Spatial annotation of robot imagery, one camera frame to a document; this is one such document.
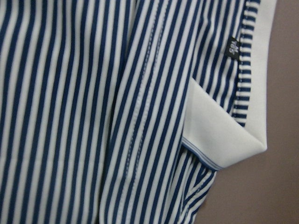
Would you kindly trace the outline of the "navy white striped polo shirt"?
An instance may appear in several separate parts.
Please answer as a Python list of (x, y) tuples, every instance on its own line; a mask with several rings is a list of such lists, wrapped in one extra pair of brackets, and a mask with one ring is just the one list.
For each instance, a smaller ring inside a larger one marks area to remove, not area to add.
[(267, 148), (275, 7), (1, 1), (1, 223), (192, 224)]

